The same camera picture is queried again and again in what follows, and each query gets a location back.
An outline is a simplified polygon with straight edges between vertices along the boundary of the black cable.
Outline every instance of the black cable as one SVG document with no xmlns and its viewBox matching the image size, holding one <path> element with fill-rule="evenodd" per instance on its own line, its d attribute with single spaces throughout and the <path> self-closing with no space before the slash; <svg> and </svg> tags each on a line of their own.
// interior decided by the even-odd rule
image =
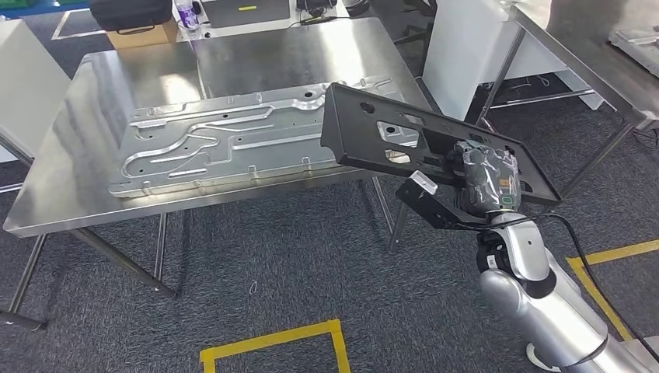
<svg viewBox="0 0 659 373">
<path fill-rule="evenodd" d="M 296 22 L 296 23 L 291 23 L 288 25 L 288 29 L 295 25 L 302 25 L 302 26 L 309 26 L 309 25 L 319 25 L 320 23 L 326 23 L 330 21 L 334 21 L 335 19 L 350 19 L 350 17 L 335 17 L 335 16 L 329 16 L 329 17 L 312 17 L 312 18 L 307 18 L 303 19 L 302 21 Z"/>
<path fill-rule="evenodd" d="M 290 25 L 288 25 L 287 29 L 290 29 L 291 27 L 302 23 L 302 9 L 298 9 L 298 13 L 300 15 L 300 17 L 298 18 L 299 21 L 291 23 Z"/>
<path fill-rule="evenodd" d="M 517 220 L 513 220 L 513 221 L 506 221 L 504 223 L 498 223 L 498 224 L 475 226 L 475 225 L 467 225 L 467 224 L 463 224 L 463 223 L 458 223 L 458 226 L 463 227 L 463 228 L 467 228 L 469 230 L 481 232 L 481 231 L 489 231 L 489 230 L 492 230 L 492 229 L 505 228 L 505 227 L 509 227 L 511 225 L 521 224 L 521 223 L 525 223 L 527 221 L 534 221 L 534 220 L 538 220 L 538 219 L 541 219 L 541 218 L 555 218 L 555 219 L 559 220 L 560 222 L 562 222 L 563 225 L 565 225 L 565 228 L 567 228 L 568 233 L 570 233 L 570 237 L 572 238 L 572 242 L 574 243 L 574 247 L 577 249 L 577 253 L 579 254 L 579 257 L 581 258 L 581 262 L 584 264 L 584 269 L 586 270 L 586 273 L 588 274 L 588 276 L 591 278 L 591 281 L 593 281 L 593 285 L 599 291 L 601 297 L 605 300 L 605 302 L 608 303 L 609 306 L 611 306 L 611 310 L 613 310 L 613 312 L 620 318 L 622 323 L 627 326 L 627 329 L 629 329 L 629 332 L 632 334 L 632 336 L 634 338 L 636 338 L 637 340 L 639 340 L 639 342 L 643 345 L 643 347 L 645 347 L 647 352 L 650 353 L 650 355 L 652 355 L 652 358 L 655 361 L 659 362 L 659 354 L 657 354 L 657 352 L 655 352 L 654 349 L 646 342 L 646 340 L 639 335 L 639 333 L 629 324 L 629 322 L 627 322 L 627 320 L 625 320 L 625 318 L 622 317 L 622 315 L 620 314 L 620 311 L 618 311 L 618 309 L 616 309 L 613 306 L 613 303 L 611 303 L 611 301 L 608 299 L 606 294 L 600 288 L 597 280 L 595 279 L 595 275 L 593 274 L 593 272 L 591 270 L 591 265 L 588 263 L 588 259 L 586 259 L 586 254 L 584 254 L 584 250 L 583 250 L 583 248 L 581 248 L 581 243 L 579 242 L 579 238 L 577 237 L 577 233 L 574 231 L 574 228 L 572 227 L 570 222 L 567 219 L 565 219 L 563 216 L 558 215 L 558 214 L 537 214 L 537 215 L 529 216 L 529 217 L 526 217 L 526 218 L 521 218 L 521 219 L 517 219 Z"/>
</svg>

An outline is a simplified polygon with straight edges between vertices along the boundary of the black plate with holes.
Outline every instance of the black plate with holes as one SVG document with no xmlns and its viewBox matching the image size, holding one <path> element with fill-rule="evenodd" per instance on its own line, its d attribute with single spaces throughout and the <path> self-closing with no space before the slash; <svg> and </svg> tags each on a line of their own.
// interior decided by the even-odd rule
<svg viewBox="0 0 659 373">
<path fill-rule="evenodd" d="M 415 141 L 401 141 L 414 138 Z M 436 183 L 465 186 L 452 161 L 457 141 L 472 139 L 517 157 L 522 199 L 557 204 L 560 195 L 520 141 L 437 113 L 333 83 L 326 93 L 320 144 L 342 165 L 409 176 L 420 170 Z"/>
</svg>

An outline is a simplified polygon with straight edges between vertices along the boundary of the silver robot arm segment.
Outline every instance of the silver robot arm segment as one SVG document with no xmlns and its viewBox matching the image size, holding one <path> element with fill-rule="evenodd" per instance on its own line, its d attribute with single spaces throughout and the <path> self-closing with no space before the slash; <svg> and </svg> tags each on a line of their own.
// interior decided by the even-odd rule
<svg viewBox="0 0 659 373">
<path fill-rule="evenodd" d="M 524 216 L 504 213 L 493 223 Z M 581 297 L 579 287 L 544 247 L 535 223 L 493 230 L 500 235 L 510 269 L 488 260 L 480 275 L 485 296 L 516 324 L 548 365 L 568 372 L 650 372 L 608 333 Z"/>
</svg>

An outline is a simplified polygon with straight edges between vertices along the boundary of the bottle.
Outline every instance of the bottle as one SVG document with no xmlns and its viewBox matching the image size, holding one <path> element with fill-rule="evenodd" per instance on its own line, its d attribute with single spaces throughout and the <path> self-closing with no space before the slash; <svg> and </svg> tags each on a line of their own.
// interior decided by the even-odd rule
<svg viewBox="0 0 659 373">
<path fill-rule="evenodd" d="M 176 10 L 181 17 L 181 23 L 187 30 L 190 39 L 198 39 L 200 36 L 200 25 L 197 15 L 194 14 L 192 0 L 175 0 Z"/>
</svg>

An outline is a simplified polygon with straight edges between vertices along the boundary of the floor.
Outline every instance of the floor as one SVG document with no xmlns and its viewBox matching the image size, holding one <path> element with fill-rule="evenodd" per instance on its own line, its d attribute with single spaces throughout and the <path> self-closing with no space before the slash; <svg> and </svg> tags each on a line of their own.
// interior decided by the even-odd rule
<svg viewBox="0 0 659 373">
<path fill-rule="evenodd" d="M 402 8 L 394 0 L 372 6 L 392 38 L 407 23 L 426 22 L 399 13 Z M 82 55 L 110 45 L 105 36 L 50 41 L 60 17 L 27 23 L 73 75 Z M 416 71 L 420 44 L 402 47 L 401 54 Z M 541 86 L 532 80 L 531 90 Z M 590 111 L 576 98 L 497 110 L 490 119 L 525 141 L 558 186 L 622 120 L 609 108 Z M 657 161 L 657 152 L 625 138 L 558 209 L 589 253 L 659 238 Z M 8 166 L 0 179 L 20 173 L 22 167 Z M 400 182 L 382 178 L 393 211 Z M 15 196 L 0 195 L 0 216 Z M 152 268 L 157 228 L 157 217 L 150 217 L 93 230 Z M 549 222 L 541 230 L 572 273 L 564 258 L 576 253 L 567 233 Z M 0 371 L 201 372 L 204 348 L 329 319 L 341 321 L 353 372 L 537 371 L 525 359 L 520 334 L 480 294 L 474 234 L 434 231 L 410 216 L 400 247 L 387 250 L 387 239 L 369 180 L 181 211 L 169 219 L 164 281 L 178 292 L 169 300 L 72 236 L 50 235 L 23 306 L 23 314 L 48 320 L 48 327 L 33 333 L 0 326 Z M 4 308 L 32 243 L 0 232 Z M 608 296 L 644 336 L 659 334 L 659 290 L 652 281 L 658 264 L 653 251 L 594 267 Z M 217 369 L 337 367 L 331 340 L 321 335 L 227 357 Z"/>
</svg>

